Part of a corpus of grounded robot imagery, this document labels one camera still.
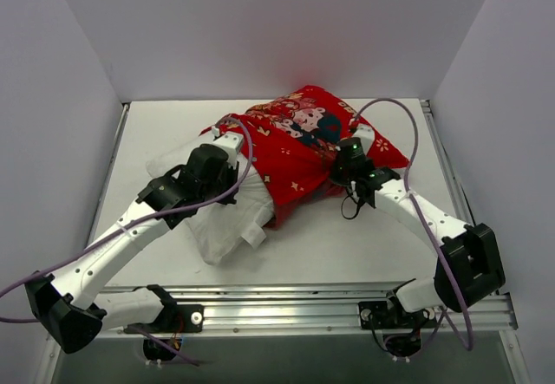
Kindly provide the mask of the red printed pillowcase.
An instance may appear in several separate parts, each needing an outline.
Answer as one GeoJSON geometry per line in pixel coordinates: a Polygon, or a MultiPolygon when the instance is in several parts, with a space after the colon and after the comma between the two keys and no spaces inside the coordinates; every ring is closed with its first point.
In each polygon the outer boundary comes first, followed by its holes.
{"type": "Polygon", "coordinates": [[[347,102],[310,85],[232,115],[248,129],[253,166],[274,204],[267,227],[277,229],[317,196],[342,193],[329,181],[330,168],[337,142],[353,135],[358,125],[369,124],[355,115],[347,102]]]}

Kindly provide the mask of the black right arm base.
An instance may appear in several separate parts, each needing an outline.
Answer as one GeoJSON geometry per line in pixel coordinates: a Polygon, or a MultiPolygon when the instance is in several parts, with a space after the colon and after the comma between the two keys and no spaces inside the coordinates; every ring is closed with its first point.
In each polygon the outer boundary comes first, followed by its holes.
{"type": "Polygon", "coordinates": [[[437,325],[427,309],[407,312],[395,298],[362,301],[357,304],[362,329],[428,329],[437,325]]]}

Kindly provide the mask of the white pillow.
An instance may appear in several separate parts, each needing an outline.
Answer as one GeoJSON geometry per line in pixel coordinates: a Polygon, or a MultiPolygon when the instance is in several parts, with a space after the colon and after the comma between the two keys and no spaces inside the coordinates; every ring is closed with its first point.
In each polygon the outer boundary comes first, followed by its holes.
{"type": "MultiPolygon", "coordinates": [[[[186,164],[194,148],[212,140],[213,136],[205,133],[153,157],[146,163],[147,173],[156,178],[178,164],[186,164]]],[[[254,165],[234,198],[235,205],[208,205],[184,221],[206,264],[218,265],[241,244],[256,250],[266,239],[264,226],[274,217],[274,204],[254,165]]]]}

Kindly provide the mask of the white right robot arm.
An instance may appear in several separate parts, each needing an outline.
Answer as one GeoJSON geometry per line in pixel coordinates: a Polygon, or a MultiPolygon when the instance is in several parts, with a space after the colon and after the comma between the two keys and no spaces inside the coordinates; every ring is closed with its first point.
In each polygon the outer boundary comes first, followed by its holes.
{"type": "Polygon", "coordinates": [[[405,325],[417,311],[434,306],[461,313],[506,284],[493,230],[452,217],[410,191],[398,172],[374,166],[360,138],[339,142],[330,179],[357,209],[368,205],[388,214],[437,257],[433,275],[399,286],[386,302],[385,315],[394,325],[405,325]]]}

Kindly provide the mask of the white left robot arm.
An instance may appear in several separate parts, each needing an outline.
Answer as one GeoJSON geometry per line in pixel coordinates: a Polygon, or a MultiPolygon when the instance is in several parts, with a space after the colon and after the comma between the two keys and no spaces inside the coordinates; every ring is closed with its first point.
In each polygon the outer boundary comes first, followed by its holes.
{"type": "Polygon", "coordinates": [[[24,287],[34,317],[67,354],[106,329],[169,332],[178,304],[157,284],[103,294],[104,286],[148,245],[195,215],[203,203],[234,203],[243,141],[221,136],[195,147],[185,164],[151,179],[119,219],[74,262],[24,287]]]}

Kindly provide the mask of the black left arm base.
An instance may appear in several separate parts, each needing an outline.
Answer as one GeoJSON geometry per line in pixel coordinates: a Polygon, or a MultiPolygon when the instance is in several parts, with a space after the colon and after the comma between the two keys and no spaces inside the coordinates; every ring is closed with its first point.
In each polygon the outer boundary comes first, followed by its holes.
{"type": "Polygon", "coordinates": [[[174,334],[197,334],[203,330],[205,307],[202,304],[178,304],[170,315],[164,331],[174,334]]]}

